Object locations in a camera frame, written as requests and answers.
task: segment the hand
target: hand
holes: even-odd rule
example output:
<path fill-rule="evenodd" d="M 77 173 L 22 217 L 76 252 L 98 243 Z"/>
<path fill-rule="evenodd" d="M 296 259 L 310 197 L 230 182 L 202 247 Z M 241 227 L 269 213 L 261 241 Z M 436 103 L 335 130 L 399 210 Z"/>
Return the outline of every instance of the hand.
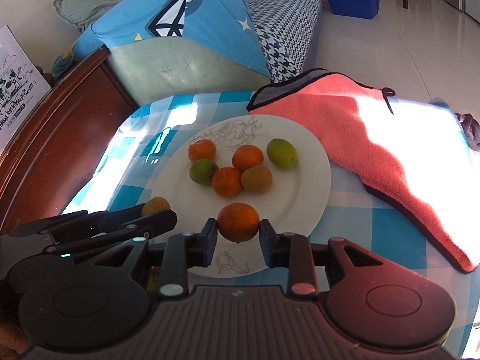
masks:
<path fill-rule="evenodd" d="M 32 346 L 18 321 L 4 317 L 0 321 L 0 359 L 15 360 Z"/>

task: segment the gray pillow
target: gray pillow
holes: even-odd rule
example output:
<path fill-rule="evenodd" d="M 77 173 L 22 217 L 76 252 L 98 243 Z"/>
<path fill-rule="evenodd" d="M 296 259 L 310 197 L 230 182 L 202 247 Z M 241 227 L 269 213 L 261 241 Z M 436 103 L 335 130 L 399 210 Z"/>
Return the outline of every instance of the gray pillow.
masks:
<path fill-rule="evenodd" d="M 86 28 L 122 0 L 55 0 L 53 8 L 60 19 L 85 31 Z"/>

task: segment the blue storage box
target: blue storage box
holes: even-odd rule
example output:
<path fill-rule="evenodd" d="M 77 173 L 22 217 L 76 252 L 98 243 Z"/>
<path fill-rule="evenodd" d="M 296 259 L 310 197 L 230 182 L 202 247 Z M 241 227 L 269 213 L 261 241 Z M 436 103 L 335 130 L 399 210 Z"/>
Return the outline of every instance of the blue storage box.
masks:
<path fill-rule="evenodd" d="M 373 19 L 378 13 L 380 0 L 328 0 L 334 15 Z"/>

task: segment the houndstooth pattern fabric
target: houndstooth pattern fabric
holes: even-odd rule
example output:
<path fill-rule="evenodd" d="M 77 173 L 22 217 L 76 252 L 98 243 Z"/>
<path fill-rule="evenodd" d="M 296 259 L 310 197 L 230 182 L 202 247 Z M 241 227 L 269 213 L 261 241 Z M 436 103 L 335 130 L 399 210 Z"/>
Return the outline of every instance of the houndstooth pattern fabric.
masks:
<path fill-rule="evenodd" d="M 274 83 L 302 72 L 321 0 L 246 0 Z"/>

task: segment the wall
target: wall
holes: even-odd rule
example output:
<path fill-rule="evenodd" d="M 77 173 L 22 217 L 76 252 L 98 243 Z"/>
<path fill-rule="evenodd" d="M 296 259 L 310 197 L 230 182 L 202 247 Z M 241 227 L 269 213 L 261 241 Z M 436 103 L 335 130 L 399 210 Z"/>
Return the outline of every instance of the wall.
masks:
<path fill-rule="evenodd" d="M 53 0 L 0 0 L 0 28 L 8 25 L 30 59 L 45 71 L 80 35 L 60 20 Z"/>

